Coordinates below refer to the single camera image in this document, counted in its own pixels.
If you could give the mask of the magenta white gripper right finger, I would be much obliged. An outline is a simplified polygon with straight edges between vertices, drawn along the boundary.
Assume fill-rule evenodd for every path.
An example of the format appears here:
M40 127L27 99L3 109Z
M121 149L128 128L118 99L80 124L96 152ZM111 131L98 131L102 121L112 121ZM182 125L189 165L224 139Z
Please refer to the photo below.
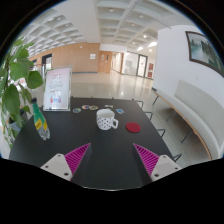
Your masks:
M138 144L133 144L133 146L152 181L157 181L181 170L181 167L167 155L159 156Z

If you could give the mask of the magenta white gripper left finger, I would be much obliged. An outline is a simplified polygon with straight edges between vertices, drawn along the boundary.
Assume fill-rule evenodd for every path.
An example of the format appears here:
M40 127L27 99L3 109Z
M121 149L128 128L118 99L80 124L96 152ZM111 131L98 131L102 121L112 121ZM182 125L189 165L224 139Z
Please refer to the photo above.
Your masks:
M71 182L80 182L91 155L91 144L87 143L67 154L56 154L42 169Z

